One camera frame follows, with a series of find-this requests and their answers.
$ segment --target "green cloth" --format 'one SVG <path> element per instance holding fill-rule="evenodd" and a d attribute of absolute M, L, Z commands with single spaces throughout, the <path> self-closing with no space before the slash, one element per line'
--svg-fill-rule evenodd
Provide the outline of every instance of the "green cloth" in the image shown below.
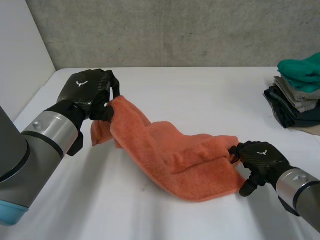
<path fill-rule="evenodd" d="M 305 60 L 283 60 L 278 71 L 295 89 L 312 93 L 320 89 L 320 52 Z"/>

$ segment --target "terry cloth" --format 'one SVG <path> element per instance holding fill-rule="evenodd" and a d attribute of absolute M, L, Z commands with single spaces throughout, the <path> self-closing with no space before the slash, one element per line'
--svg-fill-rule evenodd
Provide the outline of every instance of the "terry cloth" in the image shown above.
<path fill-rule="evenodd" d="M 293 93 L 291 92 L 290 88 L 288 87 L 290 83 L 288 83 L 282 77 L 275 76 L 274 83 L 279 87 L 279 89 L 282 91 L 282 93 L 285 95 L 286 99 L 291 103 L 291 105 L 294 108 L 296 108 L 300 113 L 304 113 L 305 111 L 310 111 L 317 106 L 318 100 L 297 101 Z"/>
<path fill-rule="evenodd" d="M 186 136 L 171 123 L 151 123 L 123 96 L 109 102 L 111 123 L 94 121 L 92 144 L 114 139 L 157 185 L 188 201 L 202 202 L 237 192 L 244 179 L 232 165 L 228 150 L 235 136 Z"/>
<path fill-rule="evenodd" d="M 311 92 L 311 93 L 307 93 L 304 91 L 299 91 L 296 90 L 289 82 L 288 80 L 286 80 L 283 76 L 283 85 L 286 85 L 288 90 L 291 92 L 292 96 L 294 97 L 295 100 L 297 100 L 298 102 L 303 102 L 305 100 L 320 100 L 320 89 Z"/>
<path fill-rule="evenodd" d="M 277 86 L 269 87 L 264 91 L 267 100 L 272 104 L 273 110 L 284 128 L 313 127 L 320 124 L 320 105 L 314 109 L 300 113 L 287 100 Z"/>
<path fill-rule="evenodd" d="M 283 60 L 278 71 L 295 89 L 312 93 L 320 89 L 320 52 L 304 60 Z"/>

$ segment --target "white wall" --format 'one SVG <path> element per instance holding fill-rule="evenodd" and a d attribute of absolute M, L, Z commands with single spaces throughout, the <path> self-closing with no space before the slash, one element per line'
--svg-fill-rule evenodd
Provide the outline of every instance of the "white wall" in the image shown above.
<path fill-rule="evenodd" d="M 0 0 L 0 105 L 15 120 L 55 72 L 25 0 Z"/>

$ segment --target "white tabletop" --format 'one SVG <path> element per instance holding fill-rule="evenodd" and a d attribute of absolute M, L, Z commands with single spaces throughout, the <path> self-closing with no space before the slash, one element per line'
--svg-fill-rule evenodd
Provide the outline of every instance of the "white tabletop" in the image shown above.
<path fill-rule="evenodd" d="M 56 72 L 15 124 L 22 131 L 55 104 L 71 74 Z M 266 141 L 296 167 L 320 178 L 319 138 L 283 129 L 263 91 L 276 67 L 114 68 L 120 91 L 152 121 L 182 133 Z M 271 186 L 247 198 L 231 194 L 203 203 L 180 200 L 156 186 L 113 142 L 92 147 L 91 121 L 83 149 L 66 156 L 29 212 L 1 240 L 318 240 L 303 219 L 287 213 Z M 239 166 L 247 177 L 249 172 Z"/>

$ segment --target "logo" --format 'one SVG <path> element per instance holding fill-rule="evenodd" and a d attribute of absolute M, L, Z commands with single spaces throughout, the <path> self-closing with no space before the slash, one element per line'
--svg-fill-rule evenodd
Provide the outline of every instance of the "logo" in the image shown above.
<path fill-rule="evenodd" d="M 257 153 L 257 154 L 261 154 L 261 155 L 265 155 L 265 156 L 266 156 L 266 155 L 267 155 L 267 152 L 268 152 L 268 150 L 265 150 L 265 152 L 258 152 L 258 151 L 257 151 L 256 153 Z"/>
<path fill-rule="evenodd" d="M 88 81 L 85 81 L 84 83 L 79 83 L 78 81 L 76 81 L 76 84 L 78 85 L 78 87 L 80 88 L 82 85 L 85 85 Z"/>

